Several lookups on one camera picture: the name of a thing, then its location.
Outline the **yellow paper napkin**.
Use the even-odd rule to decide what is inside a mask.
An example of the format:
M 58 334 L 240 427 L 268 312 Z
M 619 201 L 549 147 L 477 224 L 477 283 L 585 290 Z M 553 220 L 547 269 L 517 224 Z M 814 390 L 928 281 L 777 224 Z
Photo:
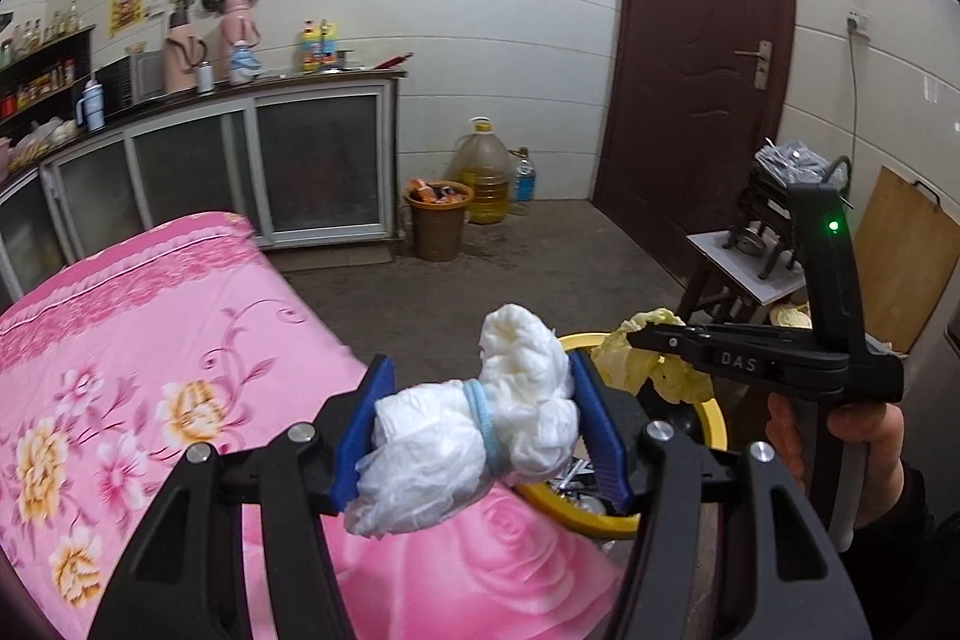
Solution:
M 713 398 L 715 388 L 708 375 L 678 357 L 630 346 L 631 333 L 652 325 L 682 325 L 682 320 L 664 307 L 638 312 L 625 320 L 599 346 L 590 349 L 590 358 L 602 380 L 633 395 L 651 381 L 652 390 L 670 404 L 706 403 Z

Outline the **white plastic bag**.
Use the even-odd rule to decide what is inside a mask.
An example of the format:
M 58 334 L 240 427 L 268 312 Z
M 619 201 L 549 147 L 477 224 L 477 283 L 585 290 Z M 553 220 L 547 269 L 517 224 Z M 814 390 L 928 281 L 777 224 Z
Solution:
M 483 320 L 480 374 L 423 383 L 374 405 L 373 450 L 356 462 L 348 533 L 416 533 L 466 510 L 495 482 L 537 484 L 562 471 L 579 438 L 562 343 L 526 307 Z

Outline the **yellow rimmed black trash bin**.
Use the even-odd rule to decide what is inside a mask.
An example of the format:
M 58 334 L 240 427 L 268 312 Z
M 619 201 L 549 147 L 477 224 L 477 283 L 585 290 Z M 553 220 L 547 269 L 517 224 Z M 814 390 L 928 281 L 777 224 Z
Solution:
M 573 349 L 590 349 L 604 341 L 602 333 L 581 333 L 560 339 L 569 354 Z M 584 456 L 574 455 L 562 474 L 540 484 L 514 487 L 527 503 L 558 525 L 594 539 L 631 539 L 638 534 L 640 513 L 651 509 L 661 487 L 665 454 L 672 448 L 669 440 L 685 443 L 686 466 L 697 471 L 695 458 L 709 450 L 727 448 L 726 422 L 719 404 L 670 404 L 652 390 L 648 381 L 633 393 L 607 385 L 605 399 L 626 447 L 626 471 L 631 497 L 624 512 L 617 512 L 601 496 L 586 445 L 579 438 Z

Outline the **brown trash bucket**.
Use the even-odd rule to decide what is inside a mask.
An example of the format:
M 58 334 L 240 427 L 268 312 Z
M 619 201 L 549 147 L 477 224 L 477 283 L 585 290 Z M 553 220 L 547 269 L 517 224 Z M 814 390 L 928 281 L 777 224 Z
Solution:
M 453 181 L 412 179 L 404 191 L 412 221 L 413 255 L 446 263 L 459 255 L 473 190 Z

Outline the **kitchen counter cabinet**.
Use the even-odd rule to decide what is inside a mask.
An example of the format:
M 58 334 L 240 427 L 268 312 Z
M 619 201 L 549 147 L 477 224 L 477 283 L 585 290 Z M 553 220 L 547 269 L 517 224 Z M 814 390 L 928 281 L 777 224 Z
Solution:
M 249 220 L 267 250 L 397 234 L 404 70 L 270 78 L 124 113 L 2 187 L 2 302 L 68 265 L 202 211 Z

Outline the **small wooden stool table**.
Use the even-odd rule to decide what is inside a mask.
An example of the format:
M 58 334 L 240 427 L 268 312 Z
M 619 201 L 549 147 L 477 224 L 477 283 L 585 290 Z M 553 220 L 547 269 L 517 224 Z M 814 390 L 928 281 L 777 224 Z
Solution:
M 760 255 L 726 247 L 727 239 L 727 230 L 686 237 L 697 252 L 692 278 L 677 307 L 686 323 L 697 314 L 715 321 L 760 323 L 773 305 L 804 289 L 800 263 L 791 260 L 788 250 L 778 250 L 775 237 L 761 237 Z

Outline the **cooking oil jug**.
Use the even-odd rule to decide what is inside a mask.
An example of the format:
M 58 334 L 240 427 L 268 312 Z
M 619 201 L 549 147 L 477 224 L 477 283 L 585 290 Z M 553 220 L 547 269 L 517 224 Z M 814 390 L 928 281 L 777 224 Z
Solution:
M 511 154 L 494 135 L 487 117 L 473 117 L 472 131 L 464 136 L 449 164 L 449 179 L 467 185 L 473 191 L 467 213 L 477 226 L 501 223 L 509 209 Z

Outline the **small blue water bottle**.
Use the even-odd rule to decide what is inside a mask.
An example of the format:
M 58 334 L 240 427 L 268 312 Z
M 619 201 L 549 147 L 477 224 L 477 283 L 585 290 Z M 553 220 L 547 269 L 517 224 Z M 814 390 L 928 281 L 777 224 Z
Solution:
M 529 213 L 530 203 L 534 202 L 537 172 L 530 160 L 527 148 L 511 151 L 514 156 L 514 185 L 512 186 L 512 213 L 517 216 Z

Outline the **dark red wooden door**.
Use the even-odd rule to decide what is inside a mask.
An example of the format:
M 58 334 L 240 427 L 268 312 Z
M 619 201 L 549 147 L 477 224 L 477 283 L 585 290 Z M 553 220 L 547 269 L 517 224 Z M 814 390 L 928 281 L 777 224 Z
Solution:
M 796 0 L 622 0 L 592 201 L 677 280 L 778 131 L 795 22 Z

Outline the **yellow detergent bottles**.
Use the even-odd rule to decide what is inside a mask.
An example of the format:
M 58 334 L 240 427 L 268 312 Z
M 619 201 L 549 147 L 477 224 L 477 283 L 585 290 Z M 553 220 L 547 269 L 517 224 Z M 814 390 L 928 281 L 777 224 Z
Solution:
M 317 73 L 337 66 L 337 28 L 329 19 L 304 23 L 299 36 L 299 64 L 302 73 Z

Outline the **pink thermos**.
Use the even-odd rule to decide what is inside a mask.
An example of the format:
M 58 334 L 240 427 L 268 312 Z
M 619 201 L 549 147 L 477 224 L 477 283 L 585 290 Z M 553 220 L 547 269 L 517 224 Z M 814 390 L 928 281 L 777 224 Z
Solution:
M 195 34 L 189 11 L 182 3 L 169 15 L 163 46 L 164 89 L 166 94 L 192 91 L 199 85 L 197 70 L 206 60 L 206 42 Z
M 224 0 L 220 34 L 221 61 L 228 83 L 242 86 L 256 81 L 262 64 L 256 54 L 260 32 L 252 18 L 252 0 Z

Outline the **microwave oven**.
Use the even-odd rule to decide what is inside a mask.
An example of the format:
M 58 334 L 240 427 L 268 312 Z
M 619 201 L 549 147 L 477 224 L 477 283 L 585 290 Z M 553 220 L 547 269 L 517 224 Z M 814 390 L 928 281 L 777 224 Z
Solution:
M 94 76 L 103 86 L 107 115 L 164 96 L 163 53 L 160 50 L 124 55 L 116 62 L 98 68 Z

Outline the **light blue lidded cup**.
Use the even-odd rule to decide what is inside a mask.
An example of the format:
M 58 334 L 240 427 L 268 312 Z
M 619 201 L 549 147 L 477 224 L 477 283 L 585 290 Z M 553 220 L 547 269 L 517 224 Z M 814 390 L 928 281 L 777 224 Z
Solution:
M 104 128 L 103 85 L 94 76 L 90 76 L 83 91 L 75 103 L 75 119 L 80 127 L 91 133 Z

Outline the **dark spice shelf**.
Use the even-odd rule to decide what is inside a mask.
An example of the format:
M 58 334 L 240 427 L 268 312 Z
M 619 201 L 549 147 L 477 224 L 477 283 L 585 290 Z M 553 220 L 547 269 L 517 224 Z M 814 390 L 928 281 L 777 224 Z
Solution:
M 47 42 L 2 70 L 2 136 L 10 145 L 49 120 L 75 117 L 75 103 L 91 76 L 89 25 Z

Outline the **yellow poster on wall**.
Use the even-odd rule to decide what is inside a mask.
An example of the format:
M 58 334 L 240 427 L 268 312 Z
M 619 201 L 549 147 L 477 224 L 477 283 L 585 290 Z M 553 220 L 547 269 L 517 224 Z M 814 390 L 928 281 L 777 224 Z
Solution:
M 116 37 L 145 18 L 145 0 L 110 0 L 109 34 Z

